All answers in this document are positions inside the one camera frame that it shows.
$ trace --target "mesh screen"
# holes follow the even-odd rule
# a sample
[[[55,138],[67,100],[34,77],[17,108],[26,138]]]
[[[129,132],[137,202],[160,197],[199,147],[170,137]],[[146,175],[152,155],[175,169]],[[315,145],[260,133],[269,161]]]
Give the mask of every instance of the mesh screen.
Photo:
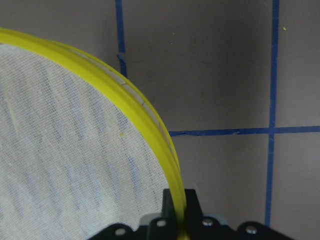
[[[84,240],[136,229],[168,187],[148,144],[67,69],[0,45],[0,239]]]

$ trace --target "screw head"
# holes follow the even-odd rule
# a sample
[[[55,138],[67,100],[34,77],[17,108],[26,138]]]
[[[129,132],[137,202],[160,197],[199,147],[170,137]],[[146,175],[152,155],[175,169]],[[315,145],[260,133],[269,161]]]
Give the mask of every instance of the screw head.
[[[202,224],[203,224],[203,226],[211,227],[214,224],[214,221],[212,221],[212,219],[210,219],[210,218],[204,218],[202,220]]]
[[[118,228],[117,230],[115,230],[114,234],[116,236],[123,236],[125,235],[126,233],[126,230],[124,228]]]
[[[159,228],[164,227],[165,225],[167,225],[166,220],[159,220],[156,222],[156,226]]]
[[[255,234],[257,234],[257,232],[258,232],[258,229],[255,227],[255,226],[247,226],[246,228],[245,228],[245,231],[248,233],[248,234],[252,234],[252,235],[255,235]]]

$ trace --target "yellow hoop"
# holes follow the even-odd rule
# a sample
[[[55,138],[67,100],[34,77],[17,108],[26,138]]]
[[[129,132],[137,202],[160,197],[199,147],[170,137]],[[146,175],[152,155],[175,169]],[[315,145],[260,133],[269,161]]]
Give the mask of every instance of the yellow hoop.
[[[172,195],[179,238],[183,238],[186,196],[177,153],[163,121],[146,97],[112,67],[74,47],[4,28],[0,28],[0,44],[28,50],[68,69],[97,89],[126,115],[148,143],[163,169]],[[124,81],[143,100],[151,113],[115,78]]]

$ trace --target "black mount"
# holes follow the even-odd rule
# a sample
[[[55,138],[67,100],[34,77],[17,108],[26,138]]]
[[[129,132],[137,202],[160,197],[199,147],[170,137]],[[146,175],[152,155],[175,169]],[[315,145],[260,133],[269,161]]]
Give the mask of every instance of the black mount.
[[[258,222],[248,221],[237,230],[221,224],[217,219],[204,216],[196,191],[186,189],[185,226],[190,240],[292,240]],[[176,240],[177,223],[169,189],[163,191],[161,216],[141,225],[137,231],[116,223],[103,229],[89,240]]]

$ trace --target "metal fastener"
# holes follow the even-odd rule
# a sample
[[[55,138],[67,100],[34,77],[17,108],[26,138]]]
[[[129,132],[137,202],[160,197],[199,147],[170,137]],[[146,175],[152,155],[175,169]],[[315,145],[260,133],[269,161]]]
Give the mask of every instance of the metal fastener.
[[[167,225],[167,222],[165,220],[159,220],[156,222],[157,227],[161,228]]]
[[[255,226],[247,226],[245,228],[245,231],[248,233],[248,234],[257,234],[258,232],[258,229],[255,227]]]
[[[126,233],[126,230],[124,228],[118,228],[117,230],[115,230],[114,234],[116,236],[123,236],[125,235]]]
[[[214,224],[214,221],[212,221],[210,218],[205,218],[202,220],[202,224],[203,226],[211,227]]]

